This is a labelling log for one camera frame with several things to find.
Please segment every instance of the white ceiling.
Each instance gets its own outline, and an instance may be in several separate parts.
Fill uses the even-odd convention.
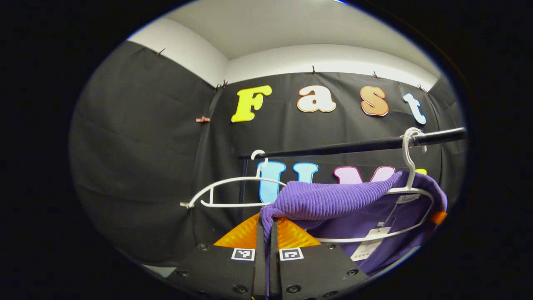
[[[382,51],[440,75],[394,29],[334,0],[197,0],[165,17],[202,36],[229,60],[285,46],[339,44]]]

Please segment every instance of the purple sweater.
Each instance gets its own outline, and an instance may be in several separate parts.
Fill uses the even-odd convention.
[[[371,229],[377,228],[377,223],[387,219],[396,200],[401,196],[385,193],[391,188],[405,187],[408,176],[408,171],[399,171],[385,181],[362,184],[288,182],[276,201],[261,208],[260,212],[265,236],[267,286],[272,218],[286,217],[301,228],[307,229],[315,238],[364,238]],[[447,197],[433,178],[417,173],[413,187],[433,195],[434,204],[427,218],[436,211],[446,211]],[[384,227],[390,226],[389,233],[393,233],[416,225],[430,204],[431,200],[425,195],[420,195],[417,200],[399,204]],[[435,223],[427,220],[408,232],[385,238],[370,257],[356,263],[367,275],[372,276],[419,246],[436,227]],[[361,242],[338,245],[351,256],[359,244]]]

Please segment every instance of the hanger hook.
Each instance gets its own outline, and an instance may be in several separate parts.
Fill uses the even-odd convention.
[[[264,154],[264,153],[265,153],[265,151],[263,151],[263,150],[256,150],[256,151],[254,151],[254,152],[252,153],[252,157],[251,157],[251,158],[252,158],[252,160],[254,160],[256,155],[258,155],[258,154]],[[263,163],[260,167],[257,168],[256,177],[259,177],[259,176],[260,176],[260,174],[261,174],[261,170],[263,170],[263,169],[267,166],[267,163],[268,163],[268,157],[265,157],[265,161],[264,161],[264,163]]]
[[[411,159],[411,156],[409,155],[409,143],[411,142],[413,136],[421,135],[423,134],[422,130],[411,127],[405,131],[403,134],[403,144],[402,144],[402,150],[403,150],[403,160],[405,161],[405,164],[409,167],[409,177],[407,178],[407,187],[412,188],[413,187],[413,181],[415,180],[415,163]],[[422,152],[425,153],[427,151],[427,147],[422,147]]]

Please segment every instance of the white plastic hanger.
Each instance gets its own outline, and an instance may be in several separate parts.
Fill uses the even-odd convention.
[[[254,160],[255,156],[258,155],[259,153],[265,153],[265,152],[263,150],[254,151],[254,153],[252,153],[252,160]],[[274,179],[270,179],[270,178],[261,178],[260,177],[261,170],[264,167],[267,166],[267,163],[268,163],[268,158],[265,158],[264,163],[260,167],[257,168],[257,174],[255,175],[255,177],[235,177],[235,178],[229,178],[229,179],[224,179],[224,180],[217,181],[217,182],[212,183],[212,184],[206,186],[205,188],[203,188],[200,192],[198,192],[192,198],[192,200],[189,203],[180,202],[180,206],[185,206],[187,208],[194,207],[195,206],[195,201],[198,200],[198,198],[200,198],[200,196],[202,196],[207,191],[210,191],[210,193],[209,193],[209,203],[204,202],[203,200],[200,200],[200,202],[204,206],[207,206],[207,207],[254,207],[254,206],[267,206],[270,203],[243,203],[243,204],[215,204],[215,203],[213,203],[213,189],[214,189],[214,187],[215,186],[219,186],[219,185],[223,185],[223,184],[226,184],[226,183],[230,183],[230,182],[243,181],[243,180],[255,180],[255,181],[265,180],[265,181],[271,181],[271,182],[280,184],[281,186],[286,186],[286,184],[284,184],[283,182],[280,182],[280,181],[277,181],[277,180],[274,180]]]
[[[427,214],[429,214],[431,208],[433,207],[434,198],[428,191],[422,190],[420,188],[413,188],[413,181],[415,179],[415,170],[416,169],[415,169],[415,163],[412,161],[412,159],[411,159],[411,157],[409,155],[409,143],[411,142],[411,139],[415,135],[423,135],[422,130],[420,130],[418,128],[415,128],[415,127],[411,127],[409,129],[407,129],[405,134],[403,135],[403,144],[402,144],[403,160],[405,161],[406,165],[409,167],[409,177],[407,178],[407,184],[406,184],[405,187],[392,188],[392,189],[388,190],[385,193],[385,195],[390,195],[390,194],[408,194],[408,193],[409,194],[423,194],[423,195],[426,195],[431,200],[431,205],[427,209],[427,212],[424,215],[424,217],[422,217],[422,220],[420,221],[420,223],[418,223],[416,225],[413,225],[411,227],[408,227],[406,229],[402,229],[402,230],[393,232],[393,233],[373,235],[373,236],[370,236],[370,237],[367,237],[367,238],[354,238],[354,239],[316,238],[319,242],[324,242],[324,243],[355,243],[355,242],[379,240],[379,239],[383,239],[383,238],[388,238],[390,236],[395,236],[395,235],[398,235],[400,233],[404,233],[404,232],[407,232],[407,231],[409,231],[411,229],[417,228],[417,227],[419,227],[420,225],[422,225],[426,221]],[[422,146],[422,152],[425,153],[426,151],[427,151],[427,147],[426,146]],[[394,212],[394,210],[396,209],[397,206],[398,206],[398,203],[396,203],[394,205],[394,208],[392,209],[391,213],[387,217],[387,220],[385,220],[384,222],[379,222],[377,224],[377,227],[380,227],[380,228],[383,227],[383,225],[389,220],[389,218],[391,217],[392,213]]]

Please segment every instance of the white tag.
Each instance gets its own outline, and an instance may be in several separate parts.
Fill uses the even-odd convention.
[[[390,227],[372,229],[368,232],[367,237],[387,234],[390,229]],[[362,242],[350,258],[354,262],[358,260],[367,259],[370,254],[372,254],[376,250],[377,246],[379,246],[382,241],[383,239]]]
[[[398,200],[396,201],[396,203],[398,204],[402,204],[402,203],[407,203],[407,202],[411,202],[413,200],[416,200],[420,197],[420,194],[414,194],[414,195],[403,195],[403,196],[400,196],[398,198]]]

